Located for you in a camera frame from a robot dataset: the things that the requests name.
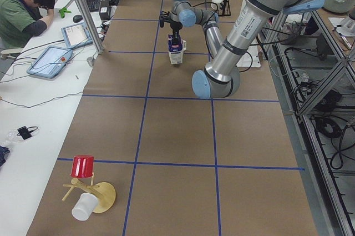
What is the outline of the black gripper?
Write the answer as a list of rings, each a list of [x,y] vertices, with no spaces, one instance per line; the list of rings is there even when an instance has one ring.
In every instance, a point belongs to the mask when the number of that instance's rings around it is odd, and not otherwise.
[[[178,35],[179,31],[182,29],[182,24],[177,21],[170,21],[170,28],[173,30],[173,34]]]

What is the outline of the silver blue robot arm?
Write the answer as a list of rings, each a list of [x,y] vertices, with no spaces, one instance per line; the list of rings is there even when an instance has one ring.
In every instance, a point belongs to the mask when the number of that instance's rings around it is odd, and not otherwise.
[[[240,85],[237,63],[246,53],[267,20],[278,15],[317,10],[325,0],[245,0],[245,6],[229,35],[222,38],[213,11],[192,7],[187,0],[174,0],[169,21],[183,27],[202,26],[207,46],[213,56],[203,70],[192,77],[192,89],[202,99],[224,98],[234,94]]]

